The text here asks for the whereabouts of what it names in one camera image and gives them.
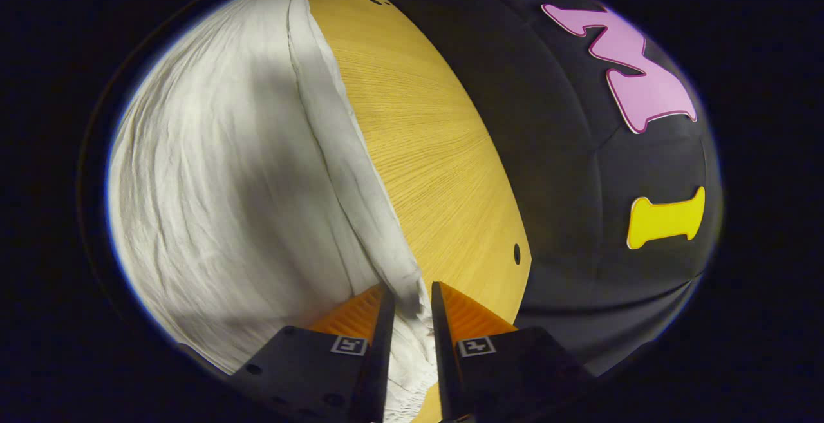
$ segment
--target hole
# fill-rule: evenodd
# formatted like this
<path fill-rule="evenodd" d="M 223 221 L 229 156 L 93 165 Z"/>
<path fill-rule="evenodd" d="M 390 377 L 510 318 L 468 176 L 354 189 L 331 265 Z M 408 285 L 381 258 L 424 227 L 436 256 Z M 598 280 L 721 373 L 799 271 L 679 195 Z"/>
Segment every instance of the hole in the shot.
<path fill-rule="evenodd" d="M 344 399 L 341 394 L 326 394 L 323 397 L 323 402 L 326 402 L 329 406 L 343 406 L 346 403 L 346 399 Z"/>
<path fill-rule="evenodd" d="M 304 415 L 304 417 L 312 417 L 312 418 L 321 418 L 323 415 L 316 411 L 311 411 L 307 408 L 301 408 L 301 410 L 297 411 L 297 413 Z"/>

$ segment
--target wooden board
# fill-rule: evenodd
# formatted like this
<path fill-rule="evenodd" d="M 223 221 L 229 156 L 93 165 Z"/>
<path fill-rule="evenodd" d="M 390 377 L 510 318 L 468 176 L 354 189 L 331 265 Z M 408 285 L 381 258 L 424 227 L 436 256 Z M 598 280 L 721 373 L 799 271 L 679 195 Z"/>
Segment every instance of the wooden board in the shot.
<path fill-rule="evenodd" d="M 443 281 L 511 323 L 532 256 L 498 153 L 438 50 L 375 1 L 309 4 L 427 287 Z M 437 385 L 415 421 L 441 421 Z"/>

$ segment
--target pink letter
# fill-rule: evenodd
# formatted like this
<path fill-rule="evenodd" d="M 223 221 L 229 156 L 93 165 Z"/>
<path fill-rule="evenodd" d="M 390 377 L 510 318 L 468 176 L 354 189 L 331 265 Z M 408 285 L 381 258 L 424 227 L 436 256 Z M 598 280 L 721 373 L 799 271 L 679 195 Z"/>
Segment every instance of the pink letter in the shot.
<path fill-rule="evenodd" d="M 680 80 L 644 57 L 647 42 L 628 22 L 609 10 L 565 10 L 552 5 L 542 8 L 573 35 L 582 37 L 589 27 L 605 27 L 589 47 L 589 53 L 641 72 L 641 75 L 627 76 L 615 69 L 606 71 L 606 80 L 621 115 L 634 133 L 643 133 L 649 121 L 668 115 L 683 114 L 693 122 L 698 120 Z"/>

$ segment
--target wrinkled white fabric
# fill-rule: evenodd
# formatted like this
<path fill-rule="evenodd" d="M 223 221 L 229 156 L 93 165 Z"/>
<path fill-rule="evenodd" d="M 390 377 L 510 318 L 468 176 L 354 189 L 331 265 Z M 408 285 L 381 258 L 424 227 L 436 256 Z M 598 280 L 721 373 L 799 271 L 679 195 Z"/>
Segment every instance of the wrinkled white fabric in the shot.
<path fill-rule="evenodd" d="M 403 309 L 385 421 L 420 411 L 429 297 L 307 0 L 232 0 L 178 39 L 127 107 L 108 191 L 136 296 L 227 373 L 386 282 Z"/>

